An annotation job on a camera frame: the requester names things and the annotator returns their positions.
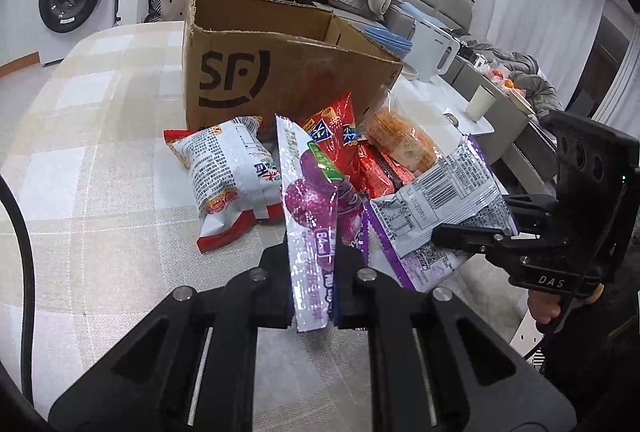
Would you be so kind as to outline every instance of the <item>red snack bag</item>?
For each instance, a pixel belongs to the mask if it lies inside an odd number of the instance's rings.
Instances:
[[[358,136],[350,92],[314,114],[302,128],[350,181],[358,177]]]
[[[360,174],[355,189],[369,199],[396,193],[414,180],[414,175],[368,140],[358,142]]]

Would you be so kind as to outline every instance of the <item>wooden baseboard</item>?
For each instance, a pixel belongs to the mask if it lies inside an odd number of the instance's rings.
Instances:
[[[25,67],[33,66],[34,64],[40,63],[40,55],[37,53],[31,53],[22,58],[18,58],[17,60],[12,60],[5,64],[4,66],[0,66],[0,78],[10,75],[11,73],[15,73],[16,71],[20,71]]]

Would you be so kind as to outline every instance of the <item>human hand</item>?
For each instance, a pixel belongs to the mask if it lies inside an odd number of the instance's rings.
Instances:
[[[593,304],[600,298],[603,290],[604,286],[600,284],[593,295],[584,302],[586,304]],[[531,316],[536,322],[548,324],[552,319],[560,316],[560,295],[530,289],[527,306],[529,306]]]

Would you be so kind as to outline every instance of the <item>sf logo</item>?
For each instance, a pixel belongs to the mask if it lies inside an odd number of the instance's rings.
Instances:
[[[198,104],[201,107],[210,108],[230,108],[237,107],[238,105],[245,104],[254,99],[269,76],[269,70],[271,68],[271,52],[270,51],[258,51],[258,58],[260,59],[260,68],[258,69],[257,78],[255,83],[251,86],[248,94],[243,94],[231,98],[229,100],[210,100],[209,98],[200,97]],[[200,82],[201,91],[212,91],[220,86],[222,83],[222,75],[218,70],[212,67],[213,61],[222,62],[222,53],[216,53],[215,51],[209,51],[202,55],[201,70],[211,77],[209,82]],[[247,76],[249,73],[246,62],[254,64],[255,55],[251,53],[231,53],[226,60],[225,71],[225,85],[224,91],[231,91],[234,88],[234,81],[236,76]]]

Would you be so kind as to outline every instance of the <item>stack of blue bowls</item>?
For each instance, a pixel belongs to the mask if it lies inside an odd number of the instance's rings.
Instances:
[[[401,60],[409,54],[409,51],[414,46],[410,40],[379,27],[367,26],[364,28],[364,33],[375,43],[381,45]]]

